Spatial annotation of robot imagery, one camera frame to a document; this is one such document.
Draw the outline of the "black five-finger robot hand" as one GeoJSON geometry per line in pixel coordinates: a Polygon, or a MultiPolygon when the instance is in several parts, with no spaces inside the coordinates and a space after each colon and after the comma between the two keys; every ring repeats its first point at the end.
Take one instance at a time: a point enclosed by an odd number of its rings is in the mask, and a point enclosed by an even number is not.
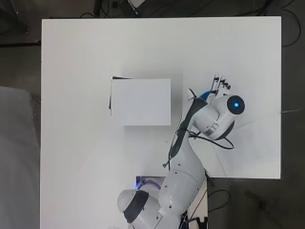
{"type": "Polygon", "coordinates": [[[213,77],[212,86],[210,92],[214,95],[223,96],[230,92],[231,85],[225,76],[215,75],[213,77]]]}

